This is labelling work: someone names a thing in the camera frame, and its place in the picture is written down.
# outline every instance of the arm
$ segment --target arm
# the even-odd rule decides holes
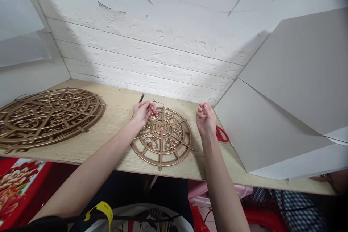
[[[196,122],[202,138],[209,197],[217,231],[250,231],[216,138],[214,111],[208,103],[201,103],[200,107]]]
[[[148,108],[149,103],[149,101],[138,103],[133,108],[133,118],[70,175],[31,221],[44,216],[65,218],[79,215],[146,124],[152,113]]]

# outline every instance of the person's left hand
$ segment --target person's left hand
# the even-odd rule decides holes
[[[146,125],[146,122],[148,121],[148,117],[151,115],[152,111],[149,108],[150,101],[142,101],[140,103],[137,103],[133,108],[133,118],[132,120],[135,121],[135,123],[142,128]],[[154,103],[151,103],[152,107],[156,110],[156,105]]]

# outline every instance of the checkered fabric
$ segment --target checkered fabric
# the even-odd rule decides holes
[[[289,229],[294,232],[328,231],[326,218],[314,206],[304,193],[254,188],[251,198],[258,204],[264,204],[271,197],[275,202]]]

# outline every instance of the gold plastic lattice frame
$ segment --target gold plastic lattice frame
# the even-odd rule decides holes
[[[187,119],[176,111],[164,107],[156,111],[159,117],[150,115],[131,146],[140,158],[162,170],[183,161],[193,150],[191,129]]]
[[[0,109],[0,148],[50,145],[85,132],[98,121],[105,103],[82,89],[57,89],[16,99]]]

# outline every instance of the red tool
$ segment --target red tool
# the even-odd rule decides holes
[[[219,126],[216,126],[216,136],[218,141],[229,142],[229,137],[227,136],[226,132]]]
[[[151,103],[149,104],[149,108],[152,111],[152,113],[154,114],[155,118],[158,118],[159,115],[158,115],[157,111],[152,107]]]

